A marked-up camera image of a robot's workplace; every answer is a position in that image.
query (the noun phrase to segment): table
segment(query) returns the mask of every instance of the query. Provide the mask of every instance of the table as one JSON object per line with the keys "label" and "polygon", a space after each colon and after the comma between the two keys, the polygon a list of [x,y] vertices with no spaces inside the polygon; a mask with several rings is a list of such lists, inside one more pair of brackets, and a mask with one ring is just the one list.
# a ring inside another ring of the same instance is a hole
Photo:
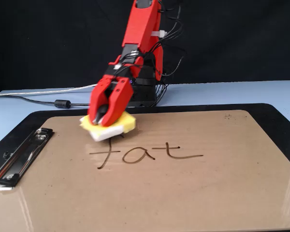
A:
{"label": "table", "polygon": [[[8,90],[8,92],[35,92],[38,90]],[[40,101],[57,99],[72,103],[88,103],[91,88],[62,94],[25,96]],[[290,121],[290,81],[232,82],[169,85],[158,106],[208,105],[235,103],[267,103],[274,106]],[[60,110],[51,105],[34,104],[19,99],[0,98],[0,140],[27,115],[35,111]]]}

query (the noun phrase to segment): sponge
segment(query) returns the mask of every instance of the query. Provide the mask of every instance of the sponge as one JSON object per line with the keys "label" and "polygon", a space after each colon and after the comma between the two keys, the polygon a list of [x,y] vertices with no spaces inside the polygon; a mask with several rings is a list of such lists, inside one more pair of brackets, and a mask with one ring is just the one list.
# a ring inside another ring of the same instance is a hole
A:
{"label": "sponge", "polygon": [[96,142],[111,138],[115,135],[127,133],[135,128],[135,117],[133,117],[126,111],[123,112],[120,118],[109,127],[93,125],[90,122],[88,115],[81,118],[80,121],[81,127],[89,131],[91,137]]}

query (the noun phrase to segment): black ink writing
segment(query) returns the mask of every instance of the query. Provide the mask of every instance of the black ink writing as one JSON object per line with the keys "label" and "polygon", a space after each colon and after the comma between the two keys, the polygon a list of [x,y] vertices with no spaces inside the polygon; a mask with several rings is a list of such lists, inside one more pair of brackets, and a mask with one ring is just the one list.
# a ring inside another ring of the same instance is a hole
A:
{"label": "black ink writing", "polygon": [[[133,162],[128,162],[125,160],[125,157],[129,154],[129,152],[133,151],[133,150],[136,150],[136,149],[141,149],[144,151],[144,154],[139,158],[137,159],[136,161],[133,161]],[[132,148],[130,151],[127,151],[126,154],[122,157],[122,161],[124,161],[125,163],[128,163],[128,164],[133,164],[133,163],[138,163],[140,162],[142,159],[144,159],[145,156],[148,156],[150,157],[152,160],[155,160],[154,157],[152,157],[145,148],[142,148],[142,147],[135,147],[135,148]]]}
{"label": "black ink writing", "polygon": [[170,149],[180,149],[180,147],[179,146],[178,147],[169,147],[169,143],[168,142],[166,142],[165,144],[166,144],[166,148],[164,148],[164,147],[153,147],[152,149],[166,149],[166,154],[169,157],[171,157],[173,159],[177,159],[177,160],[179,160],[179,159],[183,160],[183,159],[189,159],[189,158],[193,158],[193,157],[201,157],[201,156],[203,156],[203,155],[182,156],[182,157],[172,156],[170,154]]}
{"label": "black ink writing", "polygon": [[120,152],[120,151],[102,151],[102,152],[93,152],[93,153],[89,153],[90,155],[96,155],[96,154],[104,154],[104,153],[115,153],[115,152]]}
{"label": "black ink writing", "polygon": [[[190,158],[194,158],[194,157],[201,157],[201,156],[203,156],[203,155],[182,156],[182,157],[173,156],[173,155],[170,154],[170,150],[172,150],[172,149],[180,149],[180,147],[179,147],[179,146],[176,146],[176,147],[170,147],[168,142],[166,142],[165,145],[166,145],[166,147],[153,147],[152,149],[153,149],[153,150],[166,150],[166,154],[167,154],[169,157],[171,157],[171,158],[173,158],[173,159],[176,159],[176,160],[179,160],[179,159],[180,159],[180,160],[183,160],[183,159],[190,159]],[[127,161],[127,160],[126,160],[127,155],[128,155],[131,151],[136,150],[136,149],[140,149],[140,150],[144,151],[144,153],[142,154],[142,156],[141,156],[139,159],[137,159],[136,161]],[[111,153],[115,153],[115,152],[121,152],[121,151],[112,151],[112,141],[111,141],[111,138],[110,138],[110,139],[109,139],[109,151],[93,152],[93,153],[90,153],[90,154],[91,154],[91,155],[94,155],[94,154],[104,154],[104,153],[107,153],[107,156],[106,156],[106,158],[105,158],[103,164],[102,164],[100,167],[98,167],[98,169],[102,169],[102,168],[106,165],[106,163],[108,162],[108,160],[109,160],[109,158],[110,158],[110,156],[111,156]],[[135,163],[139,163],[140,161],[142,161],[142,160],[145,158],[145,156],[148,156],[148,157],[151,158],[152,160],[155,160],[155,158],[152,157],[152,156],[148,153],[148,150],[147,150],[147,149],[138,146],[138,147],[132,148],[131,150],[127,151],[127,152],[124,154],[124,156],[122,157],[122,161],[123,161],[124,163],[127,163],[127,164],[135,164]]]}
{"label": "black ink writing", "polygon": [[108,154],[107,154],[107,156],[105,158],[105,161],[103,162],[103,164],[100,167],[98,167],[98,169],[102,169],[106,165],[108,159],[110,158],[110,155],[112,153],[112,138],[109,138],[108,144],[109,144],[109,147],[110,147],[109,151],[108,151]]}

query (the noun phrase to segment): red robot arm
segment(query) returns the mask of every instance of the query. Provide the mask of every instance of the red robot arm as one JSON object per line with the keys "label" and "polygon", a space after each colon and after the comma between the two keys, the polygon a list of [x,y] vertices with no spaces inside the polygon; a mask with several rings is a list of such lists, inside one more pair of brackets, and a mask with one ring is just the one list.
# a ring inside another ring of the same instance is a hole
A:
{"label": "red robot arm", "polygon": [[[90,121],[104,127],[112,125],[124,112],[133,95],[129,77],[137,78],[144,60],[138,54],[149,52],[159,41],[152,36],[159,31],[161,6],[158,0],[134,0],[124,40],[123,51],[115,62],[110,62],[103,78],[97,83],[90,97]],[[156,60],[155,77],[162,73],[163,49],[153,51]]]}

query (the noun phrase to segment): clipboard clip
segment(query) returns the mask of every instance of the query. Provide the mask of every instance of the clipboard clip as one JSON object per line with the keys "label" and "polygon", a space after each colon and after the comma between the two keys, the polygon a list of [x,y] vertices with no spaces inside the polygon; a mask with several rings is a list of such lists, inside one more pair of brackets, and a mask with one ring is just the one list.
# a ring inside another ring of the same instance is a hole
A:
{"label": "clipboard clip", "polygon": [[0,191],[12,190],[53,135],[53,130],[33,131],[12,154],[5,152],[0,167]]}

